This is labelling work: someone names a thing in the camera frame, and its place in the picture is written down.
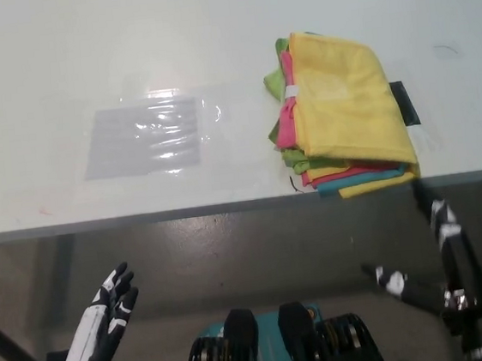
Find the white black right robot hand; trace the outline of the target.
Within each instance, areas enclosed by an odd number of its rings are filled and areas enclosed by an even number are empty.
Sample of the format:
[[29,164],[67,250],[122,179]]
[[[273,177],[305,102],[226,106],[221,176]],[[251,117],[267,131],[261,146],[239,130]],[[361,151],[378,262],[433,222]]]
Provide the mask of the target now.
[[482,361],[482,269],[470,239],[445,199],[419,180],[413,183],[419,211],[437,241],[447,283],[420,283],[408,274],[363,263],[362,270],[402,303],[438,316],[452,336],[461,338],[466,361]]

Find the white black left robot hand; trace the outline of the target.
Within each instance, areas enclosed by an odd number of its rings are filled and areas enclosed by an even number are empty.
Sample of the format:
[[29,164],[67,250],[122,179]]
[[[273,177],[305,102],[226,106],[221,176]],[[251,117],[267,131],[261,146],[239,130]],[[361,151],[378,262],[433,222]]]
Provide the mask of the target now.
[[139,293],[122,262],[103,281],[84,310],[66,361],[112,361]]

